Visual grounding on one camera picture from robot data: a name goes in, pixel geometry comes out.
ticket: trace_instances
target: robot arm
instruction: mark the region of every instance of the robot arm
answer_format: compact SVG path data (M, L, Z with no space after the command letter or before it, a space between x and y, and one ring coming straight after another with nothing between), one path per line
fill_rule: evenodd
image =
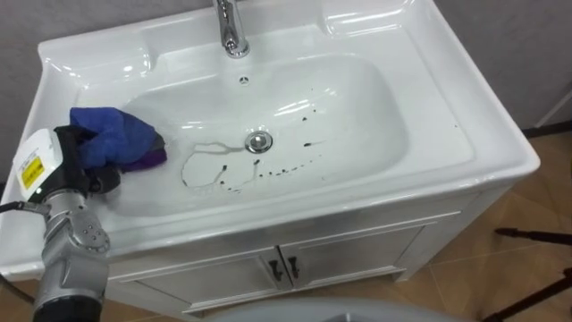
M109 238L77 191L46 198L42 260L46 271L34 302L34 322L99 321L108 265Z
M110 243L86 198L112 190L120 177L112 166L82 169L78 146L94 135L73 126L39 130L14 158L21 194L28 202L0 208L39 213L46 222L46 270L34 301L33 322L99 321Z

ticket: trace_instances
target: tripod leg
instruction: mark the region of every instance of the tripod leg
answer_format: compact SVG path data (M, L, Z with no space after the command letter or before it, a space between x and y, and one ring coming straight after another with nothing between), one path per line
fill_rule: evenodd
M565 277L558 282L544 287L540 291L529 295L506 309L491 314L484 318L483 322L502 322L505 318L510 318L535 304L549 299L560 292L566 291L568 288L572 287L572 267L564 270L564 276Z
M499 235L513 238L527 238L533 241L572 246L572 235L567 233L523 232L516 228L499 228L494 231Z

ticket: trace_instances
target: sink drain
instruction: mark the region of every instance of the sink drain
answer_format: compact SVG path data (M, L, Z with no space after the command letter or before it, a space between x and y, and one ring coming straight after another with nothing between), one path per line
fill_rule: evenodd
M244 147L251 153L265 153L272 146L272 136L265 131L254 131L247 136Z

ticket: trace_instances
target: label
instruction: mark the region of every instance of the label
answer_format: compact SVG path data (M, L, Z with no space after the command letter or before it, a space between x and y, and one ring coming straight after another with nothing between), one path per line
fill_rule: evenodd
M28 189L43 172L44 165L42 165L42 161L39 157L35 157L21 173L21 181L24 183L24 187Z

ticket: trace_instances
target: chrome faucet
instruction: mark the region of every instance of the chrome faucet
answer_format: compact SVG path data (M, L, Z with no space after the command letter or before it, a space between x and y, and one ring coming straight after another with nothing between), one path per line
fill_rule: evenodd
M241 58L248 54L250 46L244 38L242 23L236 0L213 0L221 27L221 43L231 58Z

